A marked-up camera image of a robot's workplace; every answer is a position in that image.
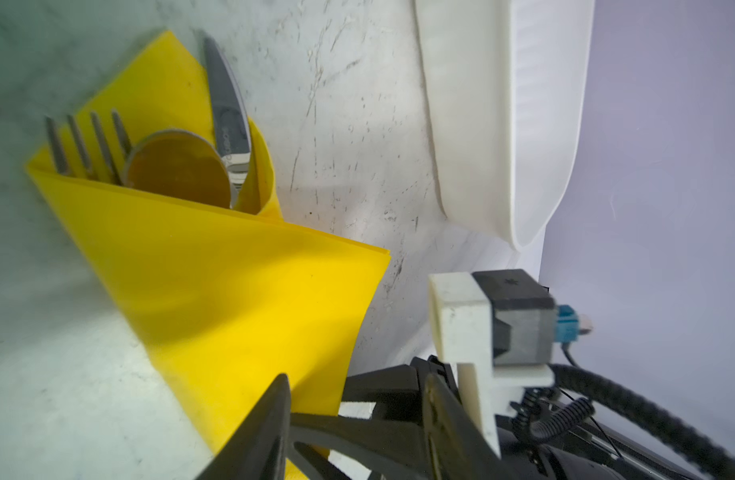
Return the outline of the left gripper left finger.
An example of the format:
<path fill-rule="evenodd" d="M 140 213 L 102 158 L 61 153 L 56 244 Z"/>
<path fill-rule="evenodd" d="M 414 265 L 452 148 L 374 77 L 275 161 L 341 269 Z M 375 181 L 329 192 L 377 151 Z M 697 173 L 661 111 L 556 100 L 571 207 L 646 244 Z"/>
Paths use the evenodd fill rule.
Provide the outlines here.
<path fill-rule="evenodd" d="M 197 479 L 284 479 L 291 405 L 289 377 L 282 373 Z"/>

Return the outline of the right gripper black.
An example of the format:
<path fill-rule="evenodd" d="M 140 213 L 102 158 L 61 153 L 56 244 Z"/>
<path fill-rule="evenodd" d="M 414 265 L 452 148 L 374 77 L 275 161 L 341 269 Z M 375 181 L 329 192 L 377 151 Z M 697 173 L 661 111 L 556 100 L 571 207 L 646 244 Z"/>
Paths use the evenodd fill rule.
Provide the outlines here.
<path fill-rule="evenodd" d="M 289 458 L 310 479 L 345 479 L 329 460 L 341 453 L 362 464 L 373 479 L 431 479 L 423 435 L 423 388 L 437 374 L 455 395 L 451 366 L 435 356 L 347 379 L 345 402 L 371 403 L 369 418 L 295 413 L 291 417 Z M 511 479 L 617 479 L 615 470 L 545 445 L 525 445 L 507 436 L 501 461 Z"/>

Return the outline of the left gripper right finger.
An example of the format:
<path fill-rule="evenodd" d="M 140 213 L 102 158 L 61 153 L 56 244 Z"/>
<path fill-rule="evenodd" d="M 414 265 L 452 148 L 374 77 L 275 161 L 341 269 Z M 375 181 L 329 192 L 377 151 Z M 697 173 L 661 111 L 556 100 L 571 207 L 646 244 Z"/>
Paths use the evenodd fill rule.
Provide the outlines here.
<path fill-rule="evenodd" d="M 511 469 L 437 374 L 429 374 L 423 388 L 423 435 L 431 479 L 511 479 Z"/>

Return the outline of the silver spoon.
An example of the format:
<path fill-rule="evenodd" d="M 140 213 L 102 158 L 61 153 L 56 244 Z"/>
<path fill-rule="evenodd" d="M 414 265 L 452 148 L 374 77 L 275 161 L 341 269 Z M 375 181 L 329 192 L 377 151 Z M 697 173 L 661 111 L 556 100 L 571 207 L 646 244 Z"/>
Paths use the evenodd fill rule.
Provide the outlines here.
<path fill-rule="evenodd" d="M 123 184 L 127 188 L 231 209 L 237 192 L 215 147 L 179 129 L 156 132 L 131 150 Z"/>

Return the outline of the silver knife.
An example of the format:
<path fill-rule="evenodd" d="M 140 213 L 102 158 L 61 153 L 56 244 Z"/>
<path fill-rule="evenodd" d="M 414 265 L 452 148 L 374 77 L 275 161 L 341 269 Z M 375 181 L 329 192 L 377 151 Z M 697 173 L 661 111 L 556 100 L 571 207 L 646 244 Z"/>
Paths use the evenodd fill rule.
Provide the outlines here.
<path fill-rule="evenodd" d="M 233 69 L 217 41 L 205 35 L 203 52 L 214 120 L 216 148 L 239 193 L 250 173 L 253 140 L 249 115 Z"/>

